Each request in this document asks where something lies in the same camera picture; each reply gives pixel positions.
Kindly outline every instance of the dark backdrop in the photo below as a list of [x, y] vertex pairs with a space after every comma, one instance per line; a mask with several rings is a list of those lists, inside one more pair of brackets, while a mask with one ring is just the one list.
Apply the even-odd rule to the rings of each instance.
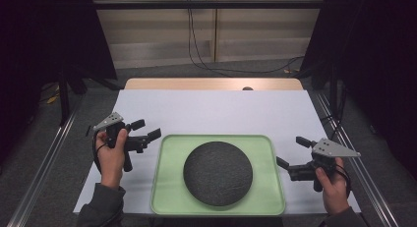
[[61, 2], [92, 1], [0, 0], [0, 164], [34, 115], [40, 88], [60, 70], [77, 84], [86, 75], [75, 69], [116, 78], [96, 10], [54, 5]]
[[417, 0], [365, 0], [349, 34], [343, 29], [357, 7], [321, 10], [302, 72], [320, 88], [335, 66], [392, 154], [417, 178]]

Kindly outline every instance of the sleeve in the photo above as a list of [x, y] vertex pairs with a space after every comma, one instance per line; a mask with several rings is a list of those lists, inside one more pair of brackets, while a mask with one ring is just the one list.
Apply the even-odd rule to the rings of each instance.
[[77, 226], [121, 226], [125, 194], [126, 191], [121, 187], [116, 191], [95, 184], [91, 202], [81, 209]]
[[329, 216], [325, 219], [325, 223], [328, 227], [367, 227], [364, 220], [353, 211], [352, 207]]

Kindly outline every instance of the aluminum rail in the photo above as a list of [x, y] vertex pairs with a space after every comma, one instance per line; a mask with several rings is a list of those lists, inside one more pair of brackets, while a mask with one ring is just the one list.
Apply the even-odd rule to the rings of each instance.
[[26, 191], [24, 197], [13, 213], [13, 216], [7, 227], [23, 227], [26, 225], [36, 200], [42, 191], [43, 185], [45, 184], [47, 176], [52, 169], [52, 165], [58, 156], [59, 150], [61, 149], [62, 144], [64, 143], [65, 138], [67, 138], [67, 135], [73, 125], [74, 119], [78, 110], [80, 109], [83, 98], [84, 96], [81, 96], [81, 98], [77, 100], [69, 119], [63, 126], [59, 127], [55, 139], [49, 147], [49, 150], [47, 151], [42, 164], [40, 165], [36, 175], [30, 183], [30, 187]]
[[93, 3], [76, 2], [40, 2], [40, 8], [85, 8], [96, 10], [132, 10], [132, 9], [322, 9], [344, 8], [353, 4], [348, 2], [322, 1], [95, 1]]
[[[328, 99], [325, 97], [323, 93], [318, 94], [319, 102], [326, 113], [326, 116], [330, 118], [330, 109], [329, 109], [329, 102]], [[336, 121], [329, 119], [329, 122], [334, 130], [336, 130], [337, 123]], [[352, 144], [352, 141], [347, 136], [345, 130], [341, 125], [338, 126], [337, 129], [337, 137], [340, 143], [346, 147], [349, 147], [352, 150], [355, 150], [355, 147]], [[371, 200], [372, 205], [374, 206], [375, 211], [381, 218], [384, 226], [386, 227], [394, 227], [399, 226], [398, 222], [395, 220], [389, 206], [387, 205], [386, 199], [381, 194], [380, 190], [378, 189], [377, 185], [374, 183], [371, 175], [368, 173], [368, 170], [365, 168], [364, 163], [362, 162], [360, 157], [351, 157], [349, 161], [352, 164], [353, 170], [356, 172], [359, 181], [362, 184], [365, 192], [367, 193], [368, 197]]]

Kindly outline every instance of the white table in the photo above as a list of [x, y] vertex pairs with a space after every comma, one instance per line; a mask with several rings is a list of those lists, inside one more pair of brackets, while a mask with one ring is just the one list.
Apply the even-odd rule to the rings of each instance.
[[[144, 135], [161, 128], [162, 137], [172, 134], [264, 135], [270, 138], [277, 156], [290, 165], [310, 161], [311, 150], [297, 144], [302, 136], [318, 141], [326, 136], [311, 99], [305, 90], [121, 90], [114, 106], [126, 123], [145, 119], [147, 125], [132, 132]], [[143, 154], [131, 152], [133, 171], [124, 173], [121, 186], [125, 213], [153, 215], [151, 189], [161, 139], [149, 144]], [[279, 174], [286, 199], [283, 214], [325, 213], [322, 194], [313, 182], [292, 182], [281, 168]], [[74, 212], [92, 197], [100, 174], [94, 164]], [[349, 203], [356, 212], [359, 205], [351, 194]]]

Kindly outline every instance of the white surface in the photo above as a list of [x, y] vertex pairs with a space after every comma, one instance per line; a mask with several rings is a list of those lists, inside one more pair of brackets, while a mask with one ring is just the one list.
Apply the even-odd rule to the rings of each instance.
[[[145, 119], [146, 126], [130, 136], [145, 135], [160, 128], [162, 137], [171, 134], [265, 135], [277, 156], [290, 165], [311, 161], [311, 150], [295, 142], [297, 136], [318, 141], [326, 136], [311, 99], [297, 91], [222, 90], [121, 90], [114, 110], [125, 123]], [[125, 213], [154, 214], [150, 208], [151, 189], [158, 149], [162, 139], [149, 144], [142, 154], [131, 152], [133, 171], [124, 173]], [[283, 214], [325, 213], [322, 193], [313, 181], [292, 182], [279, 168], [286, 200]], [[80, 194], [74, 212], [91, 200], [94, 183], [100, 181], [95, 165]], [[351, 194], [349, 203], [360, 212]]]

